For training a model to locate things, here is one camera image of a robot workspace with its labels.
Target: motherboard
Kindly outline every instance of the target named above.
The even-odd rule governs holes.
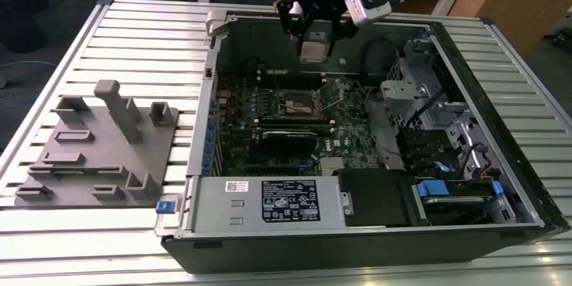
[[[364,103],[379,95],[344,77],[319,78],[316,89],[274,88],[222,77],[224,176],[331,175],[344,167],[379,167]]]

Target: power supply label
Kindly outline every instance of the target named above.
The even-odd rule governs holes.
[[[263,181],[262,219],[266,222],[320,221],[316,180]]]

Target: gray plastic block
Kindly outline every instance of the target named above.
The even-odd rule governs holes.
[[[172,127],[175,121],[170,113],[170,105],[166,102],[151,103],[151,122],[156,127]]]
[[[24,200],[44,201],[51,199],[54,192],[44,185],[35,184],[26,187],[20,186],[16,189],[16,194]]]
[[[47,152],[42,161],[46,164],[83,164],[86,157],[79,152]]]
[[[90,130],[71,130],[56,133],[54,139],[60,142],[88,142],[94,140],[94,133]]]
[[[100,201],[122,200],[126,198],[126,194],[116,184],[94,185],[94,192],[91,195]]]
[[[126,191],[135,199],[151,199],[162,195],[162,188],[154,181],[151,174],[146,174],[143,182],[134,172],[130,173],[126,183]]]
[[[163,102],[138,108],[132,100],[119,96],[115,81],[100,84],[98,93],[115,112],[103,106],[87,106],[78,97],[62,99],[59,107],[67,119],[56,125],[42,157],[30,167],[30,177],[16,191],[16,206],[155,206],[179,110]],[[138,142],[127,141],[116,114],[124,116],[119,124],[126,121],[140,133]]]
[[[90,111],[90,106],[80,96],[66,96],[54,111],[66,124],[83,124],[80,112]]]
[[[132,100],[126,103],[119,94],[119,88],[120,84],[116,80],[100,80],[94,93],[106,102],[110,115],[124,133],[127,141],[138,143],[142,141],[142,132],[138,129],[138,119],[134,119],[132,116],[135,103]]]

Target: metal slatted table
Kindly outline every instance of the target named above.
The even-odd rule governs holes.
[[[471,263],[338,269],[279,274],[190,275],[159,244],[178,215],[154,209],[12,210],[15,191],[43,150],[59,117],[60,95],[94,97],[99,79],[122,82],[138,106],[167,101],[183,112],[163,198],[183,192],[202,72],[204,21],[214,8],[271,7],[115,0],[96,6],[60,66],[0,158],[0,283],[95,285],[211,282],[348,285],[567,285],[572,232],[535,245],[506,248]],[[392,15],[440,21],[452,35],[544,185],[572,223],[572,121],[494,25],[478,19]]]

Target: white sticker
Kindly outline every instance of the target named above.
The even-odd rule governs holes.
[[[311,40],[326,40],[326,32],[312,31],[311,32]]]
[[[248,181],[227,181],[227,192],[248,192]]]

